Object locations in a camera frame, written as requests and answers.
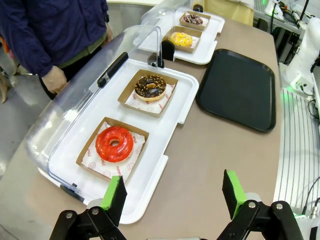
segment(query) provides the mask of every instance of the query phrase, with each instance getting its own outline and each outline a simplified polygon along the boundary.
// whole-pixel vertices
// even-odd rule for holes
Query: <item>person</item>
[[[14,56],[54,99],[112,40],[106,0],[0,0],[0,31]]]

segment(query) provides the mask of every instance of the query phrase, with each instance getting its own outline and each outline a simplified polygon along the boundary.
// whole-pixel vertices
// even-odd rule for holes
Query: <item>floor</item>
[[[9,75],[14,70],[3,48],[0,48],[0,65]],[[18,75],[11,80],[15,87],[9,89],[7,101],[0,103],[0,179],[30,126],[50,101],[37,76]]]

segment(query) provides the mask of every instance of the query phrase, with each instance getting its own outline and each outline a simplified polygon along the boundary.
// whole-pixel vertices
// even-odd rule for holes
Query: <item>sleeve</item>
[[[30,73],[43,77],[51,70],[51,57],[29,27],[22,0],[0,0],[0,31],[14,56]]]
[[[102,12],[103,12],[103,16],[107,16],[107,11],[108,11],[108,4],[107,4],[107,0],[100,0],[101,1],[101,8],[102,8]]]

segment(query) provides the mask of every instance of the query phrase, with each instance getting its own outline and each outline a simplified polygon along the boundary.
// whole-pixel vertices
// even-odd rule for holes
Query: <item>green light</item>
[[[288,96],[288,94],[286,93],[286,92],[281,92],[281,99],[283,99],[283,102],[284,103],[288,103],[289,102],[289,96]]]
[[[295,92],[295,90],[292,86],[287,86],[285,89],[287,89],[289,92],[292,92],[292,93]]]

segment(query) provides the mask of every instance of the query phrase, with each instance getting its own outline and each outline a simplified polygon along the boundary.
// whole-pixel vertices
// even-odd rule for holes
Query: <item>black handle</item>
[[[121,68],[122,64],[124,64],[129,58],[127,52],[123,52],[106,70],[106,74],[109,76],[109,79],[115,75],[115,73]]]
[[[169,40],[163,40],[161,42],[161,48],[162,48],[162,58],[169,61],[173,61],[174,54],[175,54],[175,45]]]
[[[193,6],[193,11],[195,12],[200,12],[200,13],[203,13],[204,12],[204,7],[200,4],[196,4]]]
[[[116,74],[116,72],[121,68],[121,66],[127,61],[129,58],[127,52],[123,52],[102,74],[97,81],[98,87],[103,88],[107,82]]]

